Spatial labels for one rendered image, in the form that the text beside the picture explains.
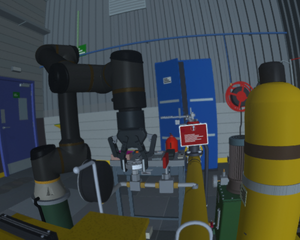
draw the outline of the green pole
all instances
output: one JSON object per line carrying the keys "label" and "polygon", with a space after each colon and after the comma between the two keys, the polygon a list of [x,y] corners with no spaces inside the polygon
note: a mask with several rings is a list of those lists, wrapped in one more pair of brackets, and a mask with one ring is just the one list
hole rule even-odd
{"label": "green pole", "polygon": [[65,229],[74,226],[72,221],[68,200],[54,205],[41,205],[45,222]]}
{"label": "green pole", "polygon": [[79,11],[76,18],[76,47],[79,48]]}

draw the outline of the metal table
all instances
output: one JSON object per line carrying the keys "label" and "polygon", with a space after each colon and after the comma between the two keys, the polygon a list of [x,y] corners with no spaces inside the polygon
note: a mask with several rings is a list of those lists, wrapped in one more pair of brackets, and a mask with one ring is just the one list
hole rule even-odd
{"label": "metal table", "polygon": [[[185,182],[185,155],[183,155],[183,159],[178,159],[178,152],[174,155],[174,160],[169,160],[168,167],[170,167],[170,174],[171,176],[178,176],[179,183]],[[135,161],[140,157],[140,153],[135,153],[131,160],[128,160],[128,162]],[[111,160],[110,165],[112,166],[113,170],[113,178],[114,178],[114,185],[117,185],[119,183],[119,175],[126,175],[126,181],[130,181],[130,176],[132,174],[132,170],[128,170],[127,172],[123,172],[121,169],[121,164],[119,160]],[[163,168],[163,162],[162,160],[152,160],[152,157],[149,157],[148,159],[148,169],[146,170],[147,174],[143,174],[142,171],[139,172],[142,176],[161,176],[165,173],[165,169]],[[143,216],[143,215],[135,215],[134,210],[134,200],[132,196],[132,192],[130,187],[127,188],[128,190],[128,197],[129,197],[129,206],[130,206],[130,215],[131,217],[138,217],[138,218],[148,218],[153,220],[175,220],[178,221],[179,226],[181,225],[181,217],[182,217],[182,210],[184,205],[184,195],[185,195],[185,188],[180,187],[179,190],[179,209],[178,209],[178,217],[162,217],[162,216]],[[123,204],[122,199],[120,195],[120,191],[117,190],[116,193],[116,203],[118,207],[118,213],[120,216],[123,216]]]}

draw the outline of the blue door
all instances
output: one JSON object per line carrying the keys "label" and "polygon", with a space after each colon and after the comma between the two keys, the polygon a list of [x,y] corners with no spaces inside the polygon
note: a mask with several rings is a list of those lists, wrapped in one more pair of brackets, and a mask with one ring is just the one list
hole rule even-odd
{"label": "blue door", "polygon": [[209,169],[218,167],[218,124],[215,82],[211,59],[184,60],[187,104],[200,123],[207,124]]}
{"label": "blue door", "polygon": [[178,148],[184,149],[180,145],[179,125],[176,125],[176,120],[180,120],[180,123],[183,124],[183,119],[161,119],[161,117],[183,116],[184,114],[178,62],[176,58],[154,64],[162,151],[166,150],[166,140],[170,133],[178,140]]}
{"label": "blue door", "polygon": [[34,82],[0,76],[0,152],[4,175],[31,167],[38,146]]}

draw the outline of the floor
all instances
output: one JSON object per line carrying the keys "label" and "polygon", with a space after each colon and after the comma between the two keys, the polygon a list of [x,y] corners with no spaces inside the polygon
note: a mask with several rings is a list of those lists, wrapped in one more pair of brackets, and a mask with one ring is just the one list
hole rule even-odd
{"label": "floor", "polygon": [[[215,221],[217,188],[213,188],[212,176],[221,175],[223,169],[228,172],[228,164],[221,163],[218,169],[209,171],[208,182],[208,220]],[[143,182],[158,182],[158,176],[141,176]],[[79,195],[77,187],[77,175],[73,172],[61,175],[61,180],[66,188],[70,189],[71,197],[68,199],[73,224],[78,223],[88,212],[99,212],[98,204],[85,202]],[[37,207],[31,201],[31,194],[34,192],[35,182],[31,168],[14,173],[9,177],[0,178],[0,214],[5,213],[12,216],[20,213],[40,220]],[[130,215],[130,207],[127,189],[120,189],[123,201],[123,214]],[[178,216],[178,191],[172,194],[160,194],[158,189],[143,188],[140,192],[133,193],[134,211],[137,215],[177,217]],[[118,214],[116,195],[104,203],[103,212],[106,214]],[[151,240],[174,240],[178,221],[150,220],[149,226],[153,227]]]}

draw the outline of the yellow platform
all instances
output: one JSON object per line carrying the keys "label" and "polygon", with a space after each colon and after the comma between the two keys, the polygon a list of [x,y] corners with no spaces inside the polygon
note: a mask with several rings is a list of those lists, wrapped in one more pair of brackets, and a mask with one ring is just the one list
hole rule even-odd
{"label": "yellow platform", "polygon": [[[55,226],[19,213],[12,217],[56,232],[59,240],[145,240],[149,224],[149,218],[94,211],[90,211],[71,229]],[[22,238],[0,229],[0,240],[22,240]]]}

